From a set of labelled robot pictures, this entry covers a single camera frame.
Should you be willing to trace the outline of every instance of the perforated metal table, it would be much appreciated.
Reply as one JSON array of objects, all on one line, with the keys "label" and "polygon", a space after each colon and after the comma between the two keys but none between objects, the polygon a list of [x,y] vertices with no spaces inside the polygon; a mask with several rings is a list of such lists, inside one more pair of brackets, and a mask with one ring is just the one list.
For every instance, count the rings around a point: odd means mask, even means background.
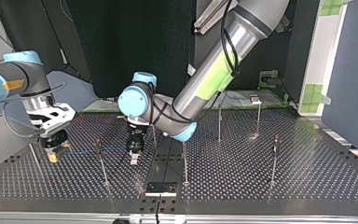
[{"label": "perforated metal table", "polygon": [[[157,132],[130,165],[125,120],[83,113],[67,128],[73,151],[49,163],[29,148],[0,164],[0,212],[174,214],[218,216],[358,216],[358,159],[289,109],[265,109],[254,139],[257,111],[211,111],[186,144],[189,186],[184,186],[182,144]],[[272,141],[281,137],[274,184]],[[111,185],[103,184],[93,143],[103,139]],[[147,183],[174,182],[176,197],[145,197]]]}]

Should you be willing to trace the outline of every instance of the thin metal pin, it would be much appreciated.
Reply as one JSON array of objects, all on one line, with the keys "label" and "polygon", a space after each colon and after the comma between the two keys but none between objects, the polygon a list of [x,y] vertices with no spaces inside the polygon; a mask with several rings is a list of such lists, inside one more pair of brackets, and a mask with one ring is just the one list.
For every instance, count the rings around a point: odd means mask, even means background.
[{"label": "thin metal pin", "polygon": [[184,161],[185,161],[185,183],[184,183],[184,185],[188,186],[188,185],[190,185],[190,183],[188,182],[188,179],[187,179],[187,152],[186,152],[187,145],[186,145],[186,143],[183,143],[182,149],[183,149],[183,157],[184,157]]},{"label": "thin metal pin", "polygon": [[278,153],[280,150],[280,137],[279,135],[275,134],[274,137],[274,143],[272,146],[272,150],[274,151],[274,163],[272,165],[272,175],[271,175],[271,185],[270,187],[272,188],[275,185],[275,170],[276,170],[276,163],[277,163],[277,158],[278,158]]},{"label": "thin metal pin", "polygon": [[32,151],[32,155],[33,155],[33,157],[34,157],[34,161],[36,161],[36,163],[37,163],[38,165],[40,165],[40,164],[39,164],[39,159],[37,158],[36,153],[34,152],[34,146],[32,145],[32,143],[28,144],[28,146],[30,147],[30,149],[31,149],[31,151]]},{"label": "thin metal pin", "polygon": [[103,163],[103,159],[101,158],[101,166],[103,167],[103,176],[104,176],[104,179],[105,179],[105,185],[106,186],[110,186],[110,183],[109,183],[109,180],[107,180],[107,174],[106,174],[106,170],[105,170],[105,167],[104,167],[104,163]]},{"label": "thin metal pin", "polygon": [[155,142],[155,145],[157,144],[157,139],[156,139],[156,128],[154,125],[152,125],[152,130],[153,130],[153,140]]},{"label": "thin metal pin", "polygon": [[220,141],[221,141],[221,139],[222,139],[222,137],[221,137],[221,132],[222,132],[222,127],[221,127],[221,122],[222,122],[222,106],[220,105],[219,106],[219,139],[218,139],[218,141],[219,141],[219,143],[220,143]]},{"label": "thin metal pin", "polygon": [[258,105],[258,111],[257,111],[257,127],[255,131],[257,135],[259,135],[260,115],[261,115],[261,104]]},{"label": "thin metal pin", "polygon": [[29,143],[28,146],[31,149],[31,152],[32,152],[32,155],[34,157],[34,161],[36,162],[37,168],[39,168],[39,172],[42,175],[43,174],[42,167],[40,166],[39,159],[37,158],[36,152],[34,151],[34,146],[32,145],[32,143]]}]

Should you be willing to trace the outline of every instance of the robotic arm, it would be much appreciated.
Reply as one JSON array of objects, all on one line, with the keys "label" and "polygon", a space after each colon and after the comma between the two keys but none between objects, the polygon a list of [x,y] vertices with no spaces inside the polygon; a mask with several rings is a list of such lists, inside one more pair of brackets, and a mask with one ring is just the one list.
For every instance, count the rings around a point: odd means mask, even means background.
[{"label": "robotic arm", "polygon": [[[289,0],[240,0],[233,8],[233,19],[227,27],[239,62],[260,40],[276,28]],[[205,61],[169,105],[154,95],[157,78],[145,72],[135,73],[132,83],[118,98],[118,106],[128,116],[127,149],[131,154],[143,150],[143,136],[150,124],[172,138],[185,142],[197,128],[195,117],[218,92],[233,79],[222,40],[213,46]],[[227,43],[228,56],[234,56]]]},{"label": "robotic arm", "polygon": [[76,112],[68,104],[56,103],[43,64],[34,51],[4,55],[0,63],[0,101],[19,93],[31,123],[40,130],[41,147],[51,162],[70,150],[68,135],[63,129]]}]

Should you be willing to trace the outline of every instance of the black curtain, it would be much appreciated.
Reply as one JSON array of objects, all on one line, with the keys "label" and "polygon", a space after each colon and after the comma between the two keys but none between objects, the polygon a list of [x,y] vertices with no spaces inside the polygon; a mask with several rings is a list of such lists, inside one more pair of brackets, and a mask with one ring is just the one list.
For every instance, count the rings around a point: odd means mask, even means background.
[{"label": "black curtain", "polygon": [[134,72],[176,96],[186,84],[192,0],[67,0],[99,97],[121,94]]}]

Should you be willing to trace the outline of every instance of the metal post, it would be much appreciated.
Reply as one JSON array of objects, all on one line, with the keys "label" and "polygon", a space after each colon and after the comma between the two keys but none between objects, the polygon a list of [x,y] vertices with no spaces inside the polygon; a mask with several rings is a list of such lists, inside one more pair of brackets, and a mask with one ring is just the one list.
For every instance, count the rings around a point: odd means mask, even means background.
[{"label": "metal post", "polygon": [[104,179],[105,179],[104,185],[105,185],[106,187],[107,187],[107,186],[110,186],[109,180],[107,179],[107,174],[106,174],[106,170],[105,170],[105,167],[104,167],[103,159],[102,159],[102,158],[101,158],[101,166],[103,167],[103,176],[104,176]]},{"label": "metal post", "polygon": [[257,112],[257,127],[255,133],[259,135],[259,127],[260,127],[260,115],[261,115],[261,103],[258,105],[258,112]]},{"label": "metal post", "polygon": [[221,132],[222,132],[222,106],[220,105],[219,106],[219,143],[220,143],[220,141],[221,141],[221,139],[222,139],[222,136],[221,136]]},{"label": "metal post", "polygon": [[32,143],[29,143],[28,146],[31,149],[32,155],[34,157],[34,161],[36,162],[36,165],[37,165],[37,168],[39,169],[40,174],[43,175],[42,167],[40,166],[40,161],[37,158],[36,151],[34,150],[34,146],[32,145]]},{"label": "metal post", "polygon": [[34,146],[32,145],[32,143],[28,144],[28,146],[30,147],[30,149],[31,149],[31,151],[32,151],[32,155],[33,155],[33,157],[34,157],[34,161],[36,161],[36,163],[37,163],[38,165],[40,165],[40,164],[39,164],[39,159],[37,158],[36,152],[34,151]]},{"label": "metal post", "polygon": [[272,175],[271,175],[271,185],[270,188],[272,189],[272,187],[275,185],[275,170],[276,170],[276,163],[277,163],[277,158],[278,158],[278,153],[281,147],[281,139],[280,136],[278,134],[275,134],[274,137],[274,143],[272,145],[272,150],[274,152],[274,163],[272,165]]},{"label": "metal post", "polygon": [[105,179],[105,182],[103,183],[106,187],[110,186],[109,180],[107,179],[107,174],[106,174],[106,170],[104,167],[104,163],[103,163],[103,143],[101,141],[101,139],[97,139],[97,141],[95,142],[95,153],[97,156],[98,161],[100,161],[101,166],[103,168],[103,177]]},{"label": "metal post", "polygon": [[190,183],[188,182],[188,179],[187,179],[187,145],[186,143],[183,143],[183,157],[184,157],[184,161],[185,161],[185,183],[184,185],[185,186],[188,186],[190,185]]},{"label": "metal post", "polygon": [[155,145],[157,145],[156,128],[155,128],[155,126],[153,124],[152,124],[152,130],[153,130],[153,140],[155,142]]}]

